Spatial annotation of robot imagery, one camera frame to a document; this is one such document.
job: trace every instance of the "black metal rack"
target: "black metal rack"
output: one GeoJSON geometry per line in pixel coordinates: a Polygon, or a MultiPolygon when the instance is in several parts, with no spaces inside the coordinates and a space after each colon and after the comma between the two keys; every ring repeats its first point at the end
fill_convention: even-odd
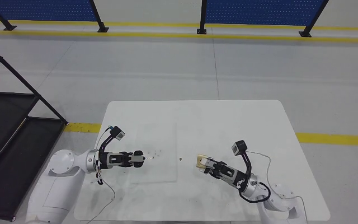
{"type": "Polygon", "coordinates": [[[68,122],[2,56],[32,94],[0,92],[0,219],[14,221],[32,182],[68,122]],[[42,101],[58,119],[28,116],[42,101]]]}

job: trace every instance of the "metal rod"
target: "metal rod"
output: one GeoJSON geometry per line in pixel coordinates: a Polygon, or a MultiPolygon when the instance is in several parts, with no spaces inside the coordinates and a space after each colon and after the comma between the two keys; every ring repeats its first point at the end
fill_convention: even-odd
{"type": "Polygon", "coordinates": [[[91,4],[93,13],[95,14],[98,25],[100,26],[100,29],[98,30],[98,32],[107,32],[109,27],[105,27],[105,24],[101,21],[100,14],[98,14],[94,0],[89,0],[89,2],[91,4]]]}
{"type": "Polygon", "coordinates": [[[63,123],[68,124],[67,120],[64,119],[40,94],[37,92],[7,61],[0,56],[0,62],[18,78],[32,93],[35,94],[63,123]]]}
{"type": "Polygon", "coordinates": [[[206,5],[208,0],[201,1],[201,16],[200,16],[200,28],[196,30],[197,34],[206,34],[205,19],[206,19],[206,5]]]}
{"type": "Polygon", "coordinates": [[[303,31],[299,31],[298,33],[301,35],[301,37],[303,38],[311,38],[311,34],[309,34],[314,26],[314,24],[317,22],[319,16],[321,15],[322,11],[324,10],[324,8],[326,7],[328,3],[328,0],[323,0],[321,6],[319,7],[317,13],[314,15],[311,23],[305,27],[305,29],[303,31]]]}
{"type": "Polygon", "coordinates": [[[9,23],[8,20],[6,20],[2,15],[0,15],[0,21],[4,24],[5,26],[5,29],[4,30],[7,30],[7,31],[11,31],[13,29],[15,29],[16,26],[13,26],[9,23]]]}

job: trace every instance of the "robotic arm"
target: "robotic arm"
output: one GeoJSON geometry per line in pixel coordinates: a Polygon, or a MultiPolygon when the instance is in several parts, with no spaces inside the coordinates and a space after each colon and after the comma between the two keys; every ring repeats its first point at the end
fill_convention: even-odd
{"type": "Polygon", "coordinates": [[[121,140],[125,135],[117,126],[108,129],[110,136],[99,151],[88,150],[78,155],[71,150],[60,150],[52,155],[30,196],[25,223],[61,224],[77,200],[85,174],[96,172],[97,182],[102,185],[98,176],[102,169],[143,165],[142,151],[104,152],[113,139],[121,140]]]}
{"type": "Polygon", "coordinates": [[[263,224],[307,223],[304,213],[298,208],[293,192],[281,184],[275,184],[272,188],[268,187],[259,181],[258,176],[251,173],[252,167],[246,149],[247,146],[243,140],[232,146],[234,155],[242,156],[246,164],[245,173],[204,155],[197,156],[196,167],[204,174],[210,174],[216,179],[224,180],[230,186],[238,189],[238,194],[245,201],[256,203],[263,224]],[[285,220],[277,220],[269,217],[267,210],[289,212],[289,216],[285,220]]]}

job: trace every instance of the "blue barrier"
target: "blue barrier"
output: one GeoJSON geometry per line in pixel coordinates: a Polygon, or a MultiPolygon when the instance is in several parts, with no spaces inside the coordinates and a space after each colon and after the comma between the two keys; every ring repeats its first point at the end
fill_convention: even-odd
{"type": "MultiPolygon", "coordinates": [[[[204,24],[309,26],[316,22],[327,2],[328,0],[202,0],[201,20],[205,20],[204,24]]],[[[204,34],[202,21],[200,23],[198,34],[204,34]]]]}
{"type": "Polygon", "coordinates": [[[5,20],[97,21],[106,32],[93,0],[0,0],[5,20]]]}

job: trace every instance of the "yellow tape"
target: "yellow tape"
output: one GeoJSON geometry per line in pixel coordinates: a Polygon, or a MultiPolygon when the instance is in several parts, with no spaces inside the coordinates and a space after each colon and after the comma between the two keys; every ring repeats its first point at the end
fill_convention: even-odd
{"type": "Polygon", "coordinates": [[[232,34],[180,34],[165,32],[79,32],[79,31],[0,31],[3,35],[45,35],[45,36],[112,36],[112,37],[146,37],[146,38],[201,38],[201,39],[245,39],[245,40],[288,40],[308,42],[344,42],[358,43],[358,38],[302,38],[300,36],[265,36],[232,34]]]}
{"type": "Polygon", "coordinates": [[[98,133],[101,124],[70,123],[65,127],[64,132],[98,133]]]}
{"type": "MultiPolygon", "coordinates": [[[[65,132],[99,133],[101,124],[70,123],[65,127],[65,132]]],[[[348,146],[358,146],[358,136],[342,134],[315,134],[315,133],[296,133],[300,143],[313,144],[344,144],[348,146]]]]}
{"type": "MultiPolygon", "coordinates": [[[[31,20],[9,20],[14,24],[39,24],[39,25],[76,25],[76,26],[98,26],[97,22],[71,22],[71,21],[31,21],[31,20]]],[[[106,26],[169,26],[169,27],[198,27],[199,23],[158,23],[158,22],[105,22],[106,26]]],[[[246,24],[205,24],[205,27],[216,28],[241,28],[241,29],[285,29],[303,30],[305,26],[282,26],[282,25],[246,25],[246,24]]],[[[358,31],[358,27],[349,26],[315,26],[313,30],[339,30],[358,31]]]]}
{"type": "Polygon", "coordinates": [[[358,136],[314,133],[296,133],[296,136],[300,143],[345,144],[349,146],[358,146],[358,136]]]}

